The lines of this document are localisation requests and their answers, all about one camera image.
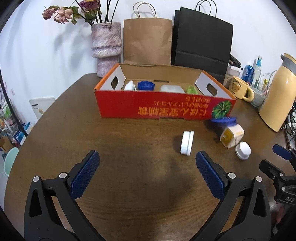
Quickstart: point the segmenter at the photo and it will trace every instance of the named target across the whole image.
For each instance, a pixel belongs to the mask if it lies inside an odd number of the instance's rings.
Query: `wall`
[[[114,21],[135,17],[136,1],[119,0]],[[180,5],[194,8],[196,0],[150,0],[158,17],[173,18]],[[281,65],[280,54],[296,56],[296,35],[272,0],[215,0],[217,17],[234,25],[231,54],[244,67],[261,55],[262,73]],[[0,66],[8,95],[24,121],[37,119],[29,99],[53,96],[58,98],[86,73],[96,71],[91,57],[91,31],[87,23],[78,21],[58,24],[43,20],[44,6],[69,6],[71,0],[25,0],[11,16],[0,35]],[[111,11],[116,0],[112,0]],[[204,2],[202,12],[209,13]],[[149,8],[141,6],[142,11]]]

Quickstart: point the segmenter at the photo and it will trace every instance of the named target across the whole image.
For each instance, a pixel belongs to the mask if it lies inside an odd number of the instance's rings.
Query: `blue plastic lid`
[[[211,119],[211,122],[224,124],[225,126],[235,126],[237,124],[236,117],[225,117],[221,119]]]
[[[155,84],[150,81],[141,81],[138,83],[138,90],[154,90]]]

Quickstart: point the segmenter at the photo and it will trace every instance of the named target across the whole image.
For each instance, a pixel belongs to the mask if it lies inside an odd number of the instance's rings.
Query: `metal screw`
[[[232,173],[232,172],[231,172],[231,173],[229,173],[229,174],[228,174],[228,176],[229,176],[229,178],[231,178],[231,179],[234,179],[234,178],[236,178],[236,175],[235,175],[234,173]]]
[[[262,178],[259,176],[256,177],[256,180],[257,180],[257,182],[262,182]]]
[[[65,172],[62,172],[62,173],[59,175],[60,178],[65,178],[66,176],[67,176],[67,173],[65,173]]]
[[[37,182],[37,181],[39,181],[39,177],[38,176],[36,176],[36,177],[33,178],[33,182]]]

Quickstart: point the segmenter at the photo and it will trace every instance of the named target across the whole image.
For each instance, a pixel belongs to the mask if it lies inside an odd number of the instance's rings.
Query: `bag handle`
[[[136,4],[138,4],[138,3],[141,3],[139,6],[138,6],[138,14],[136,13],[136,11],[135,11],[135,5]],[[148,7],[151,9],[151,12],[152,12],[152,14],[153,14],[153,16],[156,18],[157,16],[156,16],[156,11],[155,11],[155,8],[153,7],[153,5],[152,4],[150,4],[150,3],[147,3],[147,2],[143,2],[143,1],[139,1],[139,2],[136,2],[135,4],[134,4],[134,6],[133,6],[133,12],[135,13],[135,15],[138,17],[138,18],[141,18],[140,17],[140,13],[139,13],[139,7],[141,6],[141,5],[143,5],[143,4],[147,4],[148,5]]]
[[[208,3],[210,4],[210,7],[211,7],[211,10],[210,10],[209,15],[211,15],[211,12],[212,12],[212,5],[211,5],[211,3],[210,3],[209,1],[212,1],[212,2],[215,4],[215,7],[216,7],[215,18],[216,18],[216,17],[217,17],[217,5],[216,5],[216,3],[215,3],[213,0],[200,0],[200,1],[196,4],[194,10],[196,11],[197,5],[198,5],[200,2],[201,2],[201,3],[200,3],[200,6],[202,5],[203,2],[208,2]]]

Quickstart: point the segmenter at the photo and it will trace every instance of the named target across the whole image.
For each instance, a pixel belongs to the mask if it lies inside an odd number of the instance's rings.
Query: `red cardboard box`
[[[155,84],[154,91],[123,91],[133,80]],[[199,95],[160,92],[163,85],[193,85]],[[94,88],[103,118],[183,118],[205,120],[228,116],[236,98],[199,69],[170,65],[117,64]]]

